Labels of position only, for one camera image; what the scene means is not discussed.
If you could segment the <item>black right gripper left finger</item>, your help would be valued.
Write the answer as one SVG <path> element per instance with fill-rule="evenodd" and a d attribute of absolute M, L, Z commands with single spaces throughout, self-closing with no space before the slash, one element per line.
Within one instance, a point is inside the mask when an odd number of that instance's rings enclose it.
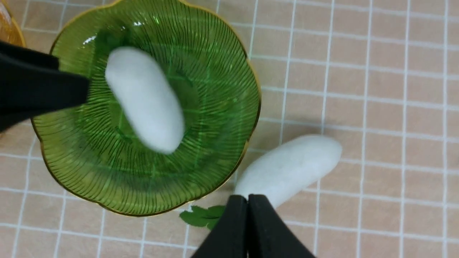
<path fill-rule="evenodd" d="M 193 258 L 246 258 L 247 200 L 231 195 L 226 208 Z"/>

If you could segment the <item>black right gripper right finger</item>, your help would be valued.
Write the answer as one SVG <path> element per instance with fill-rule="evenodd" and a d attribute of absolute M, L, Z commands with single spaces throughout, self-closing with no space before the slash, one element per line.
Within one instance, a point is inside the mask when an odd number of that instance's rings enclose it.
<path fill-rule="evenodd" d="M 314 258 L 264 195 L 249 195 L 247 248 L 250 258 Z"/>

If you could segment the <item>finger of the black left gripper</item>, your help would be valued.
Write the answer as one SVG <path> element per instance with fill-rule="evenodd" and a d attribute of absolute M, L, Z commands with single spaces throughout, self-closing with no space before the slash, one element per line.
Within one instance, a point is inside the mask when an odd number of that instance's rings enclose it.
<path fill-rule="evenodd" d="M 59 59 L 7 42 L 0 44 L 0 131 L 53 111 L 85 104 L 90 80 L 59 70 Z"/>

